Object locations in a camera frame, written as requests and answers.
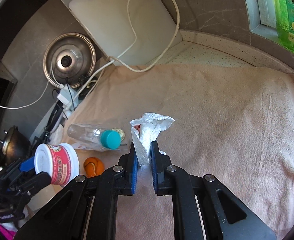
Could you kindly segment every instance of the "metal bolt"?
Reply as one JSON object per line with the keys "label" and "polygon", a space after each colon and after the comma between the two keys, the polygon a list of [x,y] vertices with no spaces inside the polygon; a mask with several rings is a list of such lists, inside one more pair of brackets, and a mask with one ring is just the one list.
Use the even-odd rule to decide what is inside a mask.
{"label": "metal bolt", "polygon": [[168,171],[177,171],[177,167],[175,165],[169,165],[167,166]]}
{"label": "metal bolt", "polygon": [[83,176],[83,175],[78,175],[78,176],[75,178],[76,182],[84,182],[85,179],[86,179],[86,177]]}
{"label": "metal bolt", "polygon": [[215,177],[211,174],[207,174],[205,176],[205,180],[207,180],[208,182],[213,182],[215,180]]}
{"label": "metal bolt", "polygon": [[122,171],[122,166],[120,166],[120,165],[116,165],[115,167],[113,167],[113,170],[114,170],[115,172],[120,172],[120,171]]}

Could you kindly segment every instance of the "cutting board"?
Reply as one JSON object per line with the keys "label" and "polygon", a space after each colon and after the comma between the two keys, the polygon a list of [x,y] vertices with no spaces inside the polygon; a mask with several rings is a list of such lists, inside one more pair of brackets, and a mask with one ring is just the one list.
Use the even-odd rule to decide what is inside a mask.
{"label": "cutting board", "polygon": [[[117,57],[135,39],[127,16],[127,1],[72,0],[69,4],[107,56]],[[160,0],[131,0],[129,11],[137,41],[120,59],[129,65],[144,65],[167,47],[176,25]],[[181,40],[178,33],[172,46]]]}

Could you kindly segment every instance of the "towel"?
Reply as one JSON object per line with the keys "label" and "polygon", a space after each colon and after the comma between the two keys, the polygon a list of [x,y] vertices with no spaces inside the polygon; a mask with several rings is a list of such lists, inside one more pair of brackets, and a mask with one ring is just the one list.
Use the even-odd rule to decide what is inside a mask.
{"label": "towel", "polygon": [[[268,68],[156,65],[145,73],[107,69],[66,122],[130,121],[152,112],[175,119],[159,148],[189,174],[216,176],[282,239],[294,224],[294,74]],[[77,151],[105,167],[117,152]],[[151,180],[118,198],[117,239],[174,239],[172,200],[156,196]]]}

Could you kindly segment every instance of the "white charger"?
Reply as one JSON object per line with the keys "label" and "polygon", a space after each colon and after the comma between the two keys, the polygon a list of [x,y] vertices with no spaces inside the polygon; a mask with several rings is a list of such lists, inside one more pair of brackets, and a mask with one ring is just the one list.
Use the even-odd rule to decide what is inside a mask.
{"label": "white charger", "polygon": [[78,96],[74,99],[74,106],[72,104],[72,98],[77,94],[74,89],[72,89],[68,84],[64,85],[64,87],[60,90],[60,93],[58,94],[57,98],[65,105],[65,106],[71,106],[69,109],[73,110],[73,107],[77,107],[78,105]]}

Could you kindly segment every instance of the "white plastic bag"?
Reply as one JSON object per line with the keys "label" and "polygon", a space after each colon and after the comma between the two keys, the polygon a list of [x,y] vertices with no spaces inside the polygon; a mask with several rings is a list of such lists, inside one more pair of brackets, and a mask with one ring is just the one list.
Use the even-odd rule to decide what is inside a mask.
{"label": "white plastic bag", "polygon": [[161,114],[145,113],[141,118],[132,120],[131,135],[139,165],[150,164],[150,145],[161,131],[166,130],[175,120]]}

